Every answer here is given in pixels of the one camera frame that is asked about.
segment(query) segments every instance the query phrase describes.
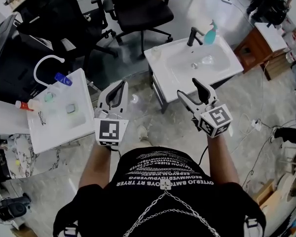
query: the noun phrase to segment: black t-shirt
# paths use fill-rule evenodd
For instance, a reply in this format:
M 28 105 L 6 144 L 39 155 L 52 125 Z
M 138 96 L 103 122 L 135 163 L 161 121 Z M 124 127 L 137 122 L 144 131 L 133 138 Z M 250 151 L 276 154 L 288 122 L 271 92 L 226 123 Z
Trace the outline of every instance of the black t-shirt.
M 265 224 L 259 206 L 240 185 L 216 185 L 187 154 L 149 147 L 123 155 L 104 189 L 80 188 L 58 212 L 54 236 L 124 236 L 128 231 L 129 236 L 141 237 L 215 232 L 261 237 Z

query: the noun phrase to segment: floor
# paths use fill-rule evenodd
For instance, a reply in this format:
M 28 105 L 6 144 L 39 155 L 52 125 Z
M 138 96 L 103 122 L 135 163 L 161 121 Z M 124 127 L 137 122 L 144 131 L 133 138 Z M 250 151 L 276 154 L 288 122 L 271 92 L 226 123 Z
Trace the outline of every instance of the floor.
M 214 19 L 219 33 L 224 36 L 228 44 L 238 44 L 252 26 L 240 11 L 241 9 L 245 12 L 245 8 L 237 0 L 232 1 L 238 8 L 223 3 L 221 0 L 170 0 L 169 7 L 174 14 L 174 20 L 157 28 L 171 33 L 174 40 L 180 40 L 189 36 L 192 26 L 207 32 Z M 250 3 L 250 0 L 239 1 L 244 6 Z M 97 7 L 91 4 L 91 0 L 78 0 L 78 2 L 83 13 Z M 113 21 L 109 14 L 106 19 L 109 24 L 107 29 L 113 29 L 119 34 L 121 30 L 117 21 Z M 140 33 L 135 32 L 122 39 L 122 45 L 119 45 L 111 36 L 99 42 L 100 46 L 116 50 L 118 58 L 98 51 L 93 51 L 91 54 L 87 76 L 100 89 L 118 79 L 148 70 L 148 63 L 141 55 Z M 145 49 L 164 44 L 166 40 L 165 35 L 146 31 Z M 83 58 L 77 59 L 77 68 L 82 66 L 82 63 Z
M 242 0 L 243 4 L 245 2 L 248 4 L 249 0 Z M 87 7 L 87 2 L 80 6 Z M 160 29 L 172 32 L 175 40 L 187 37 L 191 26 L 197 26 L 200 29 L 208 27 L 211 21 L 210 15 L 214 15 L 221 34 L 230 45 L 240 42 L 251 28 L 237 8 L 221 3 L 219 0 L 171 0 L 170 6 L 176 18 Z M 110 21 L 110 25 L 114 29 L 119 29 L 115 22 Z M 157 34 L 147 38 L 151 40 L 150 43 L 163 40 L 163 36 Z M 110 46 L 117 49 L 115 41 Z M 132 149 L 134 143 L 138 141 L 136 128 L 143 124 L 148 129 L 153 145 L 181 150 L 199 162 L 200 155 L 207 146 L 206 136 L 203 132 L 197 132 L 190 121 L 191 113 L 187 112 L 179 102 L 171 103 L 166 113 L 161 114 L 157 98 L 149 87 L 147 74 L 140 74 L 140 71 L 147 69 L 147 62 L 136 59 L 136 54 L 140 53 L 139 38 L 125 38 L 124 46 L 119 47 L 119 52 L 120 57 L 117 60 L 109 56 L 102 58 L 102 64 L 105 64 L 105 67 L 101 65 L 101 59 L 96 59 L 98 55 L 96 52 L 94 59 L 98 61 L 96 67 L 101 71 L 101 75 L 108 76 L 107 82 L 135 74 L 128 79 L 131 87 L 126 118 L 130 119 L 130 122 L 120 146 L 121 153 L 124 154 Z M 296 83 L 291 71 L 281 74 L 272 81 L 267 81 L 262 69 L 255 68 L 244 75 L 234 76 L 216 90 L 218 98 L 227 104 L 233 116 L 232 132 L 226 132 L 224 136 L 241 184 L 245 181 L 261 147 L 272 132 L 270 128 L 263 126 L 260 132 L 253 130 L 246 135 L 245 133 L 251 131 L 251 128 L 248 128 L 249 122 L 243 114 L 250 119 L 261 119 L 269 126 L 282 125 L 294 120 L 296 112 L 294 88 Z M 133 101 L 133 95 L 138 96 L 137 102 Z M 80 147 L 76 149 L 67 166 L 26 179 L 5 182 L 12 197 L 26 192 L 33 200 L 31 212 L 25 215 L 25 220 L 39 237 L 52 236 L 56 213 L 70 202 L 77 192 L 78 182 L 94 143 L 94 137 L 89 136 L 80 143 Z M 278 178 L 275 166 L 276 159 L 281 155 L 279 144 L 280 141 L 265 144 L 255 172 L 253 176 L 249 176 L 250 182 L 244 187 L 249 194 L 256 192 L 269 178 Z M 118 155 L 112 153 L 111 177 L 117 164 Z M 207 153 L 201 162 L 201 167 L 209 174 Z

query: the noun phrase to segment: teal bottle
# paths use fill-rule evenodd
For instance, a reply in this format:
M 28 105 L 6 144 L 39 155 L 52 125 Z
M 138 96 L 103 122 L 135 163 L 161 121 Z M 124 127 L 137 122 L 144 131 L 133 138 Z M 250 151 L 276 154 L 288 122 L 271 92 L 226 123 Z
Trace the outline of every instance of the teal bottle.
M 211 45 L 214 43 L 215 38 L 216 38 L 216 30 L 217 30 L 217 25 L 214 23 L 214 21 L 212 21 L 212 23 L 210 24 L 213 26 L 213 28 L 211 30 L 209 30 L 207 32 L 207 34 L 205 34 L 204 37 L 204 43 L 206 45 Z

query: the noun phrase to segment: black faucet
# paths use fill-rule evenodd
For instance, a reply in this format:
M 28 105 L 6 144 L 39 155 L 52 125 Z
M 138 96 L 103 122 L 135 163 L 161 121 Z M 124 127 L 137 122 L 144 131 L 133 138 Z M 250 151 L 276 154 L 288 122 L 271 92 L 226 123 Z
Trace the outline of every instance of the black faucet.
M 197 42 L 200 45 L 203 44 L 203 42 L 196 36 L 197 33 L 199 33 L 201 36 L 204 36 L 205 35 L 200 30 L 198 30 L 196 27 L 192 27 L 191 28 L 191 34 L 189 35 L 189 38 L 188 38 L 188 41 L 187 41 L 187 45 L 188 46 L 193 46 L 194 40 L 197 40 Z

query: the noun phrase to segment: white sink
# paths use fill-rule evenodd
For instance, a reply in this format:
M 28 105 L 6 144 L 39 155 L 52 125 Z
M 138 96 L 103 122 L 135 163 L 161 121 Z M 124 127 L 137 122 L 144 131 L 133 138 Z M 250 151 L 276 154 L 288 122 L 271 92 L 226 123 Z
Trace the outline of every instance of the white sink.
M 53 84 L 59 89 L 54 102 L 44 102 L 47 89 L 34 98 L 44 103 L 40 115 L 45 124 L 42 124 L 37 111 L 27 111 L 35 154 L 94 132 L 94 112 L 83 69 L 74 71 L 68 78 L 73 81 L 71 86 L 60 82 Z M 66 106 L 71 104 L 76 106 L 76 111 L 67 114 Z
M 199 45 L 194 41 L 190 47 L 187 40 L 161 45 L 159 53 L 152 49 L 145 51 L 154 79 L 168 103 L 178 98 L 178 89 L 187 94 L 196 91 L 192 78 L 214 84 L 243 71 L 222 36 L 217 35 L 212 45 Z

